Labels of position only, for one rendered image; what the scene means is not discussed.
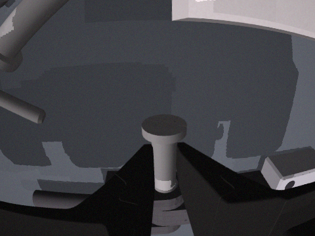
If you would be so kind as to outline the grey rectangular block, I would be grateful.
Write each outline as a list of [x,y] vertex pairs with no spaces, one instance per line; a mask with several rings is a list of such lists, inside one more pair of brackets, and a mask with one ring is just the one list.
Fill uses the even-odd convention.
[[315,150],[266,157],[261,173],[272,189],[284,190],[315,182]]
[[246,26],[315,41],[315,0],[172,0],[172,21]]

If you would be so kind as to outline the dark grey clevis fork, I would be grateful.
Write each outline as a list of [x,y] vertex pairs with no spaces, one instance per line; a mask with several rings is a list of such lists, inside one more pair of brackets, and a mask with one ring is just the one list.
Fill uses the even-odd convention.
[[[117,171],[107,171],[105,183],[116,174]],[[73,208],[88,198],[91,194],[81,193],[62,193],[55,191],[35,190],[33,193],[33,204],[35,207],[45,208]],[[176,172],[175,190],[169,193],[154,193],[154,211],[173,210],[183,204],[180,192],[178,176]],[[177,226],[157,226],[152,223],[151,235],[168,234],[176,231],[181,225]]]

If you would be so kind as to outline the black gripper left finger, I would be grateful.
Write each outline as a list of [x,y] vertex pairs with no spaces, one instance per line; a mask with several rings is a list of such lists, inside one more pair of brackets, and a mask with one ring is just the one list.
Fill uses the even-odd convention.
[[154,193],[154,151],[144,144],[73,208],[0,201],[0,236],[151,236]]

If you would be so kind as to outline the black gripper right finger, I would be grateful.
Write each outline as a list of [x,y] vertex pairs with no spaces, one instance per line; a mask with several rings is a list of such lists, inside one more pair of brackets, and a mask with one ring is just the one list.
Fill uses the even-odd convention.
[[184,142],[176,168],[194,236],[281,236],[315,218],[315,182],[271,189]]

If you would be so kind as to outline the dark grey flat bar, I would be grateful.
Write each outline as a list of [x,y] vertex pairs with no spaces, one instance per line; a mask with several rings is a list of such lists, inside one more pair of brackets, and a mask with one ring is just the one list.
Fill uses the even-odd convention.
[[[271,188],[268,182],[265,180],[263,174],[259,170],[240,173],[240,175]],[[152,223],[157,226],[177,226],[190,224],[190,221],[188,218],[186,207],[183,203],[173,210],[153,211]]]

